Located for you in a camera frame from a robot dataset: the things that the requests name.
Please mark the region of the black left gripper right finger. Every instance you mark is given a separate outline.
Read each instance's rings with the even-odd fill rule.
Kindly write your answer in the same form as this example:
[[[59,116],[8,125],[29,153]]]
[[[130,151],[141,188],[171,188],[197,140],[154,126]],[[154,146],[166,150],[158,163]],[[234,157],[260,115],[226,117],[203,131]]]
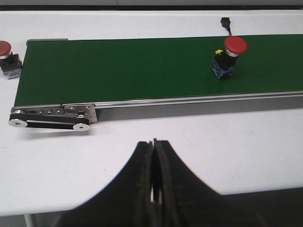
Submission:
[[[164,227],[259,227],[260,217],[200,180],[166,140],[155,140],[153,195]]]

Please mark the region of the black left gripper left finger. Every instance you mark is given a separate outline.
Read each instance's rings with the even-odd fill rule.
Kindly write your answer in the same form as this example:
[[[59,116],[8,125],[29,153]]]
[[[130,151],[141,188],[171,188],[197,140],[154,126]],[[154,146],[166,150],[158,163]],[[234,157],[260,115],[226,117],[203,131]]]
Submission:
[[[152,143],[138,142],[119,174],[84,204],[63,214],[57,227],[149,227]]]

